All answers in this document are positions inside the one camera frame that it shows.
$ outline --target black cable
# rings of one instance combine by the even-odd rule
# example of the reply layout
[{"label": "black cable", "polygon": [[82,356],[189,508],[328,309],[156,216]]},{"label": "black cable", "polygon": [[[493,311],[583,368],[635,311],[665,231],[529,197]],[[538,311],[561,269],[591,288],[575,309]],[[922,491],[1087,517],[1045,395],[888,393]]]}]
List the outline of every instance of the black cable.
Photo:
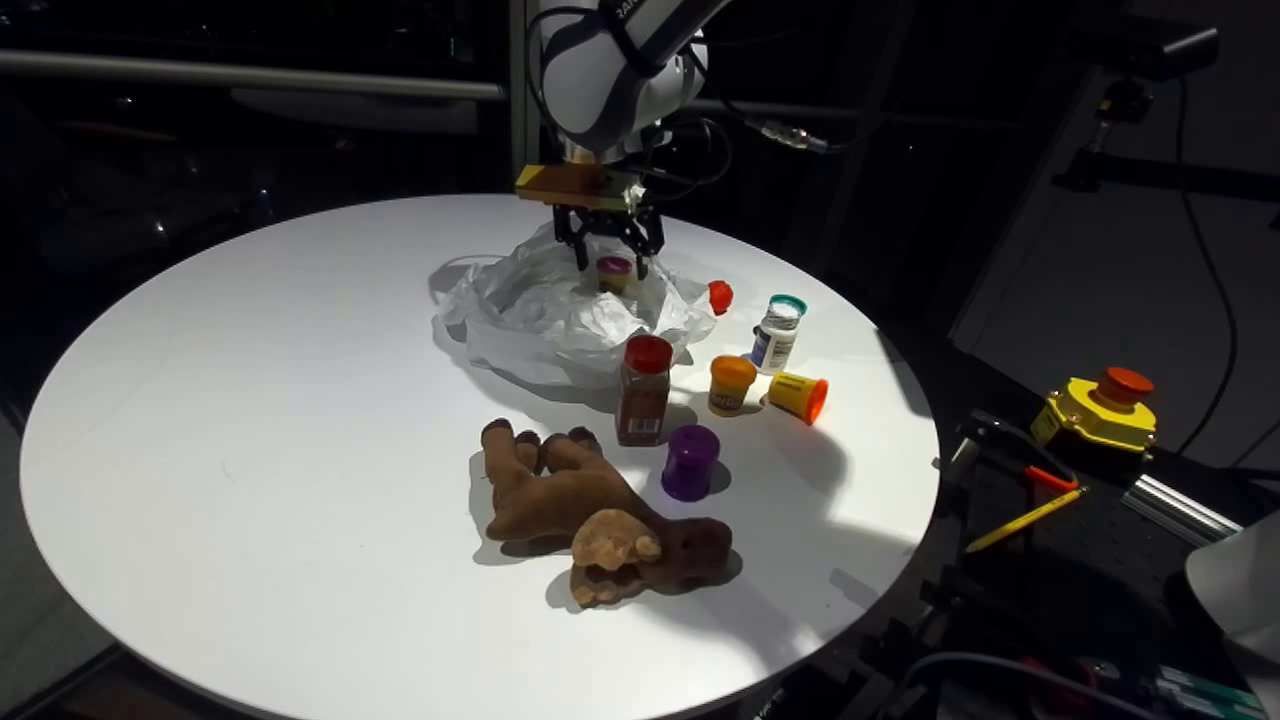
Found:
[{"label": "black cable", "polygon": [[[683,57],[687,57],[687,65],[703,78],[703,85],[713,85],[710,65],[703,65],[698,53],[683,53]],[[739,122],[746,128],[753,128],[753,115],[748,115],[746,107],[736,107],[728,92],[718,92],[718,99],[728,107],[734,122]]]},{"label": "black cable", "polygon": [[1138,707],[1111,694],[1100,694],[1100,688],[1087,688],[1087,683],[1077,683],[1070,678],[1056,678],[1050,668],[1035,668],[1035,665],[1020,665],[1020,660],[1006,660],[1006,657],[984,657],[984,654],[933,654],[933,657],[922,657],[909,678],[905,678],[905,688],[922,682],[922,672],[935,668],[935,665],[980,665],[980,668],[995,668],[995,672],[1015,672],[1015,678],[1030,678],[1030,682],[1041,682],[1041,683],[1052,683],[1052,688],[1064,688],[1064,694],[1077,694],[1077,695],[1087,695],[1121,718],[1138,718],[1138,720],[1155,720],[1155,713],[1147,707]]},{"label": "black cable", "polygon": [[1280,467],[1226,467],[1222,482],[1280,484]]},{"label": "black cable", "polygon": [[644,171],[642,177],[678,185],[678,191],[665,191],[660,199],[683,199],[683,197],[691,197],[701,189],[719,185],[728,177],[734,162],[736,162],[728,133],[710,115],[698,115],[698,122],[701,122],[703,140],[713,147],[719,147],[719,164],[713,171],[703,171],[703,177],[680,177],[680,171],[658,167],[651,147],[644,147]]},{"label": "black cable", "polygon": [[703,46],[703,49],[770,49],[770,46],[790,46],[790,42],[798,42],[798,37],[803,37],[803,27],[801,25],[793,25],[793,27],[776,27],[776,31],[759,31],[759,37],[698,37],[691,46]]},{"label": "black cable", "polygon": [[977,445],[987,445],[993,437],[999,437],[999,439],[1012,439],[1012,445],[1020,445],[1020,453],[1030,453],[1041,467],[1050,467],[1050,472],[1056,472],[1056,478],[1064,478],[1064,482],[1077,482],[1077,472],[1064,464],[1064,462],[1056,462],[1045,445],[1035,445],[1024,428],[1015,428],[1015,423],[1006,423],[999,418],[993,418],[993,413],[968,413],[965,420],[960,420],[960,445],[965,439],[977,439]]},{"label": "black cable", "polygon": [[1226,360],[1226,371],[1211,389],[1211,400],[1199,418],[1199,423],[1181,439],[1178,458],[1186,458],[1199,431],[1209,428],[1209,420],[1222,413],[1226,395],[1230,395],[1230,383],[1237,376],[1237,354],[1239,354],[1239,326],[1237,326],[1237,309],[1231,309],[1231,298],[1230,298],[1230,284],[1209,253],[1209,240],[1204,240],[1204,228],[1199,228],[1199,216],[1197,216],[1197,199],[1192,199],[1192,185],[1188,185],[1188,104],[1192,104],[1192,85],[1181,82],[1181,104],[1178,104],[1178,133],[1172,133],[1172,162],[1178,162],[1178,185],[1181,185],[1181,205],[1186,205],[1186,216],[1188,216],[1188,228],[1197,235],[1197,253],[1204,262],[1204,272],[1211,282],[1211,292],[1218,302],[1226,306],[1226,319],[1230,319],[1230,360]]},{"label": "black cable", "polygon": [[1239,467],[1254,453],[1262,453],[1274,437],[1280,431],[1280,420],[1274,420],[1266,431],[1257,431],[1254,445],[1246,445],[1246,453],[1230,464]]},{"label": "black cable", "polygon": [[[710,65],[698,53],[683,53],[687,65],[713,85]],[[823,137],[814,137],[810,128],[798,124],[780,124],[780,122],[758,122],[753,114],[736,107],[728,92],[718,92],[718,99],[725,104],[725,114],[734,122],[739,122],[748,133],[763,137],[770,143],[785,143],[793,151],[810,151],[810,156],[837,156],[845,151],[845,143],[834,143]]]}]

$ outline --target brown teddy bear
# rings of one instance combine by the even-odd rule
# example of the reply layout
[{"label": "brown teddy bear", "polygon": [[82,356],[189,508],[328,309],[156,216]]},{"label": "brown teddy bear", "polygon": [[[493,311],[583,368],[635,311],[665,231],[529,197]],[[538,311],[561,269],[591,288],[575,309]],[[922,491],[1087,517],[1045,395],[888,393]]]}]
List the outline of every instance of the brown teddy bear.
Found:
[{"label": "brown teddy bear", "polygon": [[572,550],[569,590],[581,609],[736,576],[734,529],[651,513],[588,428],[539,439],[493,420],[480,448],[493,484],[487,535],[511,556]]}]

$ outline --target jar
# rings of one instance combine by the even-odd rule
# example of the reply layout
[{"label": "jar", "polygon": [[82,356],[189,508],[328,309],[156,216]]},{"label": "jar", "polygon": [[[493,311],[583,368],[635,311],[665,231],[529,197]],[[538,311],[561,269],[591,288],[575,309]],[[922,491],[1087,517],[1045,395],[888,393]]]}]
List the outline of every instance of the jar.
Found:
[{"label": "jar", "polygon": [[719,462],[719,437],[701,423],[683,423],[668,439],[665,491],[691,504],[713,498]]},{"label": "jar", "polygon": [[628,288],[634,288],[634,262],[626,262],[626,255],[600,255],[600,262],[598,262],[598,277],[600,277],[600,292],[628,298]]},{"label": "jar", "polygon": [[619,368],[617,439],[660,445],[668,437],[671,344],[634,337]]},{"label": "jar", "polygon": [[713,360],[713,393],[710,409],[713,413],[746,413],[748,389],[758,383],[758,365],[746,356],[718,356]]},{"label": "jar", "polygon": [[753,365],[759,371],[790,368],[790,356],[798,350],[798,330],[803,319],[810,306],[801,298],[773,298],[763,319],[753,330]]}]

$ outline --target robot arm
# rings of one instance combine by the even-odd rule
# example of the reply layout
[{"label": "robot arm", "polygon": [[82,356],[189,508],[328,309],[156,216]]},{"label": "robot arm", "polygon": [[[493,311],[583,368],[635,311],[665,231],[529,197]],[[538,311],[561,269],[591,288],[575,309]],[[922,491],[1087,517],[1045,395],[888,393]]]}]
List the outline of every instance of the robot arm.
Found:
[{"label": "robot arm", "polygon": [[703,78],[683,61],[728,0],[544,0],[539,97],[569,143],[628,156],[635,133],[683,107]]}]

